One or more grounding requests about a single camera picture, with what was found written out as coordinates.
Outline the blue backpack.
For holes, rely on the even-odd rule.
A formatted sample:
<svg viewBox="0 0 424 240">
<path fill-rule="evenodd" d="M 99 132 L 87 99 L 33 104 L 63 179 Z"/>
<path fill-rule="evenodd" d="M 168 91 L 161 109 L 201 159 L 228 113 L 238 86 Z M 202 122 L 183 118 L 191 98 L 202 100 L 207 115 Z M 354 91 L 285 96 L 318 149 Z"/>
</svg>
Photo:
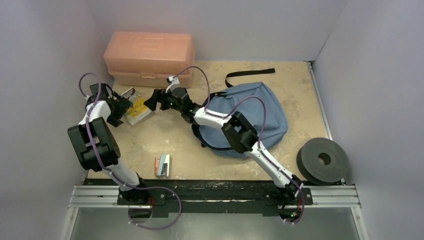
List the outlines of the blue backpack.
<svg viewBox="0 0 424 240">
<path fill-rule="evenodd" d="M 279 100 L 262 81 L 232 85 L 228 78 L 262 74 L 274 74 L 274 68 L 231 72 L 225 77 L 226 89 L 209 95 L 205 100 L 208 110 L 230 113 L 234 108 L 241 112 L 257 132 L 262 132 L 261 142 L 270 149 L 278 144 L 288 132 L 289 125 Z M 223 132 L 204 125 L 192 125 L 194 136 L 203 148 L 211 149 L 219 157 L 245 159 L 247 156 L 230 148 Z"/>
</svg>

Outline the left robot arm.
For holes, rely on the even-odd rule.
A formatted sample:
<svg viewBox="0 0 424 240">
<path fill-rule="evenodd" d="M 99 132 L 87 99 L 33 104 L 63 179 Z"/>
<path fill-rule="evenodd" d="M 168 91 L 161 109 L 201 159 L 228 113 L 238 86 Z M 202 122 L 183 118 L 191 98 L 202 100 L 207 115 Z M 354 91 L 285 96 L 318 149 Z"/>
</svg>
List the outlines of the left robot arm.
<svg viewBox="0 0 424 240">
<path fill-rule="evenodd" d="M 132 103 L 106 84 L 90 86 L 86 114 L 67 134 L 84 170 L 100 172 L 119 186 L 119 195 L 133 204 L 146 204 L 150 198 L 144 180 L 121 160 L 119 146 L 108 125 L 117 128 Z"/>
</svg>

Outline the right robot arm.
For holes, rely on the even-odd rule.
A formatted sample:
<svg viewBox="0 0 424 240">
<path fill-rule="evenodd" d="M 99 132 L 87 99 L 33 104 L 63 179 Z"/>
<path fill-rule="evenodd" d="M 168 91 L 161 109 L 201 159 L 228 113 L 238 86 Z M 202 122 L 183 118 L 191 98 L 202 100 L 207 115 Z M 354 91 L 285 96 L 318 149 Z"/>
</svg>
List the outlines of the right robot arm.
<svg viewBox="0 0 424 240">
<path fill-rule="evenodd" d="M 180 112 L 189 124 L 221 130 L 234 151 L 253 159 L 271 177 L 284 202 L 292 204 L 300 197 L 304 198 L 302 181 L 271 155 L 262 144 L 262 133 L 257 132 L 236 108 L 230 113 L 208 110 L 206 106 L 192 101 L 182 87 L 155 89 L 152 96 L 144 101 L 151 111 L 155 111 L 158 104 L 162 111 L 173 109 Z"/>
</svg>

